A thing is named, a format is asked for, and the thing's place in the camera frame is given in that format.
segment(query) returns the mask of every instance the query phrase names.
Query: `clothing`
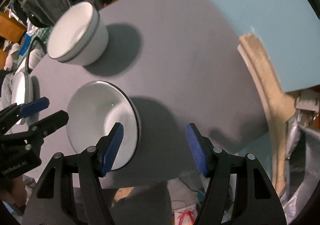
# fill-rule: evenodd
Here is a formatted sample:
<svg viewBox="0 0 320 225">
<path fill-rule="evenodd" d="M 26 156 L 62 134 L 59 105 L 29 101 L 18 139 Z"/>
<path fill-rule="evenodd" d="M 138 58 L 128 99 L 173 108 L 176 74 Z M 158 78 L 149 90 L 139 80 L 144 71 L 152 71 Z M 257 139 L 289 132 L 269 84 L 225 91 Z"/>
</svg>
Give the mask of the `clothing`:
<svg viewBox="0 0 320 225">
<path fill-rule="evenodd" d="M 4 78 L 7 76 L 7 74 L 12 73 L 11 71 L 5 71 L 0 69 L 0 94 L 1 94 L 1 87 L 2 87 L 2 83 L 4 81 Z"/>
<path fill-rule="evenodd" d="M 12 9 L 9 10 L 9 18 L 15 18 L 16 21 L 19 21 L 18 16 L 12 11 Z"/>
<path fill-rule="evenodd" d="M 27 25 L 27 14 L 22 10 L 20 3 L 18 0 L 15 0 L 12 6 L 12 12 L 17 15 L 17 17 L 23 22 L 23 24 Z"/>
<path fill-rule="evenodd" d="M 12 66 L 13 66 L 13 53 L 17 52 L 20 50 L 20 45 L 15 43 L 12 45 L 12 48 L 10 50 L 10 52 L 8 53 L 8 56 L 5 60 L 5 65 L 4 65 L 4 69 L 11 71 L 12 70 Z"/>
<path fill-rule="evenodd" d="M 53 29 L 52 27 L 39 28 L 36 31 L 36 33 L 32 36 L 30 44 L 33 42 L 35 37 L 39 37 L 41 39 L 41 41 L 46 45 L 49 40 L 49 36 L 50 36 L 50 33 L 52 32 L 52 29 Z M 31 50 L 36 49 L 37 44 L 38 44 L 37 42 L 33 42 Z M 17 66 L 19 69 L 25 68 L 26 61 L 24 61 L 24 59 L 26 58 L 27 54 L 28 53 L 25 53 L 23 56 L 19 56 L 18 63 L 17 63 Z"/>
<path fill-rule="evenodd" d="M 15 44 L 14 42 L 5 40 L 3 51 L 5 51 L 6 53 L 8 53 L 8 52 L 11 50 L 11 48 L 12 48 L 12 46 L 13 46 L 14 44 Z"/>
<path fill-rule="evenodd" d="M 23 0 L 22 3 L 23 11 L 33 14 L 47 26 L 54 26 L 70 7 L 70 0 Z"/>
<path fill-rule="evenodd" d="M 14 73 L 9 73 L 4 77 L 1 86 L 1 105 L 3 109 L 11 105 L 13 84 Z"/>
<path fill-rule="evenodd" d="M 33 49 L 30 52 L 30 56 L 29 56 L 29 68 L 31 70 L 33 70 L 37 64 L 41 61 L 41 59 L 45 56 L 44 51 L 42 50 L 40 45 L 37 45 L 35 49 Z M 20 66 L 18 67 L 18 69 L 16 70 L 16 73 L 18 72 L 25 72 L 25 67 L 26 67 L 26 57 L 23 59 L 22 63 L 20 64 Z"/>
<path fill-rule="evenodd" d="M 27 35 L 31 37 L 35 34 L 38 28 L 34 26 L 29 19 L 27 19 L 27 25 Z"/>
<path fill-rule="evenodd" d="M 27 191 L 27 203 L 28 203 L 28 201 L 31 197 L 31 194 L 32 194 L 34 188 L 36 187 L 36 181 L 34 178 L 29 177 L 24 174 L 22 175 L 22 178 L 23 178 L 24 183 L 26 184 L 25 189 Z"/>
</svg>

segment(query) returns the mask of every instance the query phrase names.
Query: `cable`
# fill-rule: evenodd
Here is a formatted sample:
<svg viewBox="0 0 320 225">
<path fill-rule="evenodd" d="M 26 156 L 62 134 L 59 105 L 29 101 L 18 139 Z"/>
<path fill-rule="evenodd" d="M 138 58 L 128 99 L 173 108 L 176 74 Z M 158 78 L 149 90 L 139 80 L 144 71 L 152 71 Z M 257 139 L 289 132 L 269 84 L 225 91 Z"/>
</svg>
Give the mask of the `cable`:
<svg viewBox="0 0 320 225">
<path fill-rule="evenodd" d="M 190 181 L 190 183 L 196 188 L 196 190 L 201 193 L 203 196 L 205 196 L 205 193 L 203 193 L 201 190 L 198 189 L 198 187 L 196 187 L 194 184 L 193 184 L 193 181 L 191 180 L 190 178 L 190 173 L 188 173 L 188 179 Z"/>
<path fill-rule="evenodd" d="M 189 187 L 189 185 L 187 185 L 187 183 L 185 183 L 185 182 L 181 179 L 181 177 L 179 177 L 179 180 L 180 180 L 191 192 L 198 192 L 197 190 L 192 190 L 192 189 Z"/>
<path fill-rule="evenodd" d="M 191 191 L 191 192 L 195 192 L 195 193 L 201 193 L 203 196 L 205 196 L 205 194 L 202 192 L 202 191 L 200 191 L 200 190 L 192 190 L 191 188 L 190 188 L 190 186 L 186 183 L 186 182 L 184 182 L 183 180 L 182 180 L 182 178 L 181 177 L 179 177 L 179 180 Z"/>
</svg>

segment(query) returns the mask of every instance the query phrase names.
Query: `green plaid cloth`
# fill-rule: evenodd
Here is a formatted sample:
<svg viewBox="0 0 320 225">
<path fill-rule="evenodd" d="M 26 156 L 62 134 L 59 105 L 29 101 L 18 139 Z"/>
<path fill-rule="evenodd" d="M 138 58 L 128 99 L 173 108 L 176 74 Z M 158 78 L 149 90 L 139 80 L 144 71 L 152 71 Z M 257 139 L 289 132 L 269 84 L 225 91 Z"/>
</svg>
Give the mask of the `green plaid cloth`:
<svg viewBox="0 0 320 225">
<path fill-rule="evenodd" d="M 41 39 L 41 41 L 42 41 L 45 45 L 47 45 L 47 42 L 48 42 L 48 39 L 49 39 L 49 36 L 50 36 L 50 33 L 51 33 L 52 29 L 53 29 L 53 27 L 39 28 L 39 29 L 37 29 L 37 31 L 36 31 L 36 32 L 34 33 L 34 35 L 32 36 L 30 43 L 32 43 L 32 41 L 33 41 L 33 39 L 35 39 L 35 37 L 39 37 L 39 38 Z M 33 46 L 31 47 L 31 51 L 36 48 L 36 45 L 37 45 L 37 44 L 38 44 L 37 42 L 35 42 L 35 43 L 33 44 Z M 22 61 L 23 61 L 23 60 L 25 59 L 25 57 L 27 56 L 27 54 L 28 54 L 27 52 L 25 52 L 24 55 L 19 55 L 17 68 L 21 65 Z"/>
</svg>

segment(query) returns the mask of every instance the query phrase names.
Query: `light blue wall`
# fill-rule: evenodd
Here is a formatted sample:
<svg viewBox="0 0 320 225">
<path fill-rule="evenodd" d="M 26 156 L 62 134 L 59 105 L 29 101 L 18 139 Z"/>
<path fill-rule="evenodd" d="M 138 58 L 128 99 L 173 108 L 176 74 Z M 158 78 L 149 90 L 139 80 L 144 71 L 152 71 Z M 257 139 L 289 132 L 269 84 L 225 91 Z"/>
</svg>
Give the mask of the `light blue wall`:
<svg viewBox="0 0 320 225">
<path fill-rule="evenodd" d="M 262 137 L 249 143 L 247 147 L 238 152 L 239 156 L 245 156 L 247 153 L 253 153 L 259 159 L 262 167 L 269 178 L 272 178 L 272 149 L 269 139 L 269 132 Z"/>
<path fill-rule="evenodd" d="M 263 42 L 285 91 L 320 83 L 320 22 L 307 0 L 211 0 L 237 34 Z"/>
</svg>

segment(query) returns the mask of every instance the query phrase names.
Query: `bowl rim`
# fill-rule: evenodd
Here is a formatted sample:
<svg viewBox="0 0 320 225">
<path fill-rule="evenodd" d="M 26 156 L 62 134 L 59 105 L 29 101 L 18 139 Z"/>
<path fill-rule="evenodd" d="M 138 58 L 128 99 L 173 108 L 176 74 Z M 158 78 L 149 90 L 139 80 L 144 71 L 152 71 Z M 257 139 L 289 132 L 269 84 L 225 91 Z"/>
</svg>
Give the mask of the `bowl rim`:
<svg viewBox="0 0 320 225">
<path fill-rule="evenodd" d="M 80 39 L 81 39 L 81 38 L 83 38 L 83 36 L 85 35 L 85 33 L 88 31 L 89 26 L 92 24 L 92 20 L 94 19 L 94 15 L 95 15 L 95 13 L 97 12 L 96 9 L 95 9 L 95 7 L 94 7 L 90 2 L 81 1 L 81 2 L 79 2 L 79 3 L 77 3 L 77 4 L 73 5 L 73 6 L 71 6 L 71 7 L 59 18 L 59 20 L 57 21 L 57 23 L 55 24 L 55 26 L 58 25 L 58 23 L 63 20 L 63 17 L 66 15 L 66 13 L 68 13 L 68 11 L 69 11 L 70 9 L 72 9 L 72 8 L 74 8 L 74 7 L 76 7 L 76 6 L 79 6 L 80 4 L 90 4 L 90 5 L 91 5 L 91 8 L 92 8 L 92 12 L 91 12 L 91 15 L 90 15 L 90 20 L 89 20 L 89 22 L 88 22 L 87 25 L 86 25 L 86 30 L 85 30 L 84 34 L 80 37 Z M 99 23 L 99 22 L 100 22 L 100 13 L 98 13 L 98 23 Z M 89 41 L 92 39 L 92 36 L 95 34 L 95 32 L 96 32 L 97 29 L 98 29 L 97 26 L 95 26 L 94 31 L 93 31 L 92 35 L 90 36 L 90 38 L 89 38 Z M 49 41 L 50 41 L 50 37 L 51 37 L 51 36 L 52 36 L 52 32 L 50 33 L 50 36 L 49 36 L 49 38 L 48 38 L 48 44 L 47 44 L 47 46 L 48 46 L 48 47 L 47 47 L 47 48 L 48 48 L 48 51 L 49 51 Z M 76 47 L 76 45 L 79 43 L 80 39 L 79 39 L 77 42 L 75 42 L 75 43 L 70 47 L 70 49 L 68 49 L 65 53 L 63 53 L 62 55 L 60 55 L 60 56 L 58 56 L 58 57 L 51 57 L 49 53 L 47 53 L 47 54 L 48 54 L 48 56 L 49 56 L 51 59 L 54 59 L 54 60 L 59 61 L 60 59 L 63 59 L 64 57 L 67 57 L 67 55 L 68 55 L 68 54 Z M 75 56 L 77 56 L 77 55 L 80 53 L 80 51 L 82 51 L 82 50 L 83 50 L 83 49 L 81 48 L 75 55 L 72 56 L 72 58 L 74 58 Z"/>
<path fill-rule="evenodd" d="M 92 41 L 93 37 L 94 37 L 95 34 L 97 33 L 98 28 L 99 28 L 99 25 L 100 25 L 100 21 L 101 21 L 101 19 L 100 19 L 100 14 L 98 13 L 98 22 L 97 22 L 97 24 L 96 24 L 95 27 L 94 27 L 94 30 L 93 30 L 92 35 L 91 35 L 90 38 L 88 39 L 87 43 L 86 43 L 84 46 L 82 46 L 76 54 L 74 54 L 71 58 L 68 58 L 68 59 L 65 59 L 65 60 L 64 60 L 63 58 L 61 58 L 61 57 L 60 57 L 60 58 L 57 58 L 57 59 L 55 59 L 55 60 L 57 60 L 58 62 L 61 62 L 61 63 L 68 63 L 68 62 L 70 62 L 71 60 L 73 60 L 74 58 L 76 58 L 80 53 L 82 53 L 82 51 L 87 48 L 87 46 L 90 44 L 90 42 Z"/>
<path fill-rule="evenodd" d="M 136 125 L 137 125 L 137 143 L 135 145 L 135 149 L 134 149 L 134 152 L 132 154 L 132 156 L 130 157 L 130 159 L 127 161 L 126 164 L 124 164 L 122 167 L 119 167 L 117 169 L 112 169 L 111 171 L 115 171 L 115 170 L 119 170 L 121 168 L 124 168 L 130 161 L 131 159 L 135 156 L 136 154 L 136 151 L 137 151 L 137 146 L 139 144 L 139 141 L 140 141 L 140 137 L 141 137 L 141 120 L 140 120 L 140 116 L 138 114 L 138 110 L 136 108 L 136 106 L 133 104 L 132 100 L 116 85 L 114 85 L 113 83 L 110 83 L 110 82 L 107 82 L 107 81 L 91 81 L 91 82 L 88 82 L 84 85 L 82 85 L 80 88 L 78 88 L 76 90 L 76 92 L 73 94 L 73 96 L 71 97 L 71 99 L 69 100 L 69 103 L 68 103 L 68 106 L 67 106 L 67 113 L 68 113 L 68 109 L 69 109 L 69 106 L 70 106 L 70 103 L 71 101 L 74 99 L 74 97 L 79 94 L 79 92 L 81 90 L 83 90 L 84 88 L 87 88 L 91 85 L 94 85 L 94 84 L 105 84 L 105 85 L 108 85 L 108 86 L 111 86 L 113 88 L 115 88 L 122 96 L 124 96 L 124 98 L 127 100 L 127 102 L 129 103 L 129 105 L 131 106 L 131 109 L 134 113 L 134 117 L 135 117 L 135 120 L 136 120 Z M 68 124 L 66 125 L 66 133 L 67 133 L 67 137 L 68 137 L 68 140 L 71 144 L 71 147 L 72 149 L 75 151 L 75 153 L 77 153 L 76 149 L 74 148 L 72 142 L 71 142 L 71 139 L 70 139 L 70 136 L 68 134 L 68 128 L 67 128 Z"/>
</svg>

